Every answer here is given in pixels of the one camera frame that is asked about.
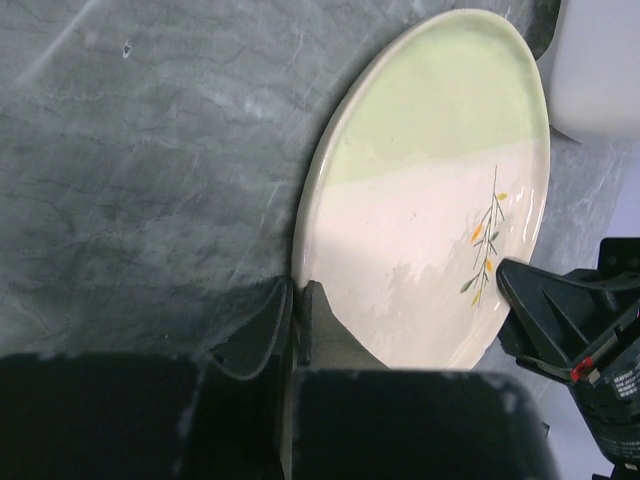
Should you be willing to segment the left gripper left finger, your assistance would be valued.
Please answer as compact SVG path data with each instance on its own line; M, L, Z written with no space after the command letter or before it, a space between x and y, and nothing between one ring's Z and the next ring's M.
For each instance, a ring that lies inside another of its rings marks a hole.
M204 354L1 360L5 479L281 479L291 282Z

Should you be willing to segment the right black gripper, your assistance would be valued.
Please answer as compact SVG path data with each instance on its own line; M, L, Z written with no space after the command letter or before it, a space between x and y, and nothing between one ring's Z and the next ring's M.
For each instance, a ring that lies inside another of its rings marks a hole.
M516 364L565 385L614 479L639 476L639 240L601 241L598 265L556 275L513 259L496 271Z

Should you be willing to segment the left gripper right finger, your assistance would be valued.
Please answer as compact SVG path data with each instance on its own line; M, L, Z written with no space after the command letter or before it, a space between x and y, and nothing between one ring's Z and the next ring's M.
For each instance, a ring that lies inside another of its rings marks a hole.
M514 378L380 369L316 281L300 312L308 363L294 381L293 478L557 478L533 399Z

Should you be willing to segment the cream floral plate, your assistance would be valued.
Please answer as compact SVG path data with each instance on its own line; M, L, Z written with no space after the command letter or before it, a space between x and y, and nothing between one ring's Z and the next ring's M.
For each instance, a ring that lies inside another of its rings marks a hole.
M495 279L528 261L550 176L535 59L504 17L451 10L392 41L332 115L291 273L389 368L471 369L505 321Z

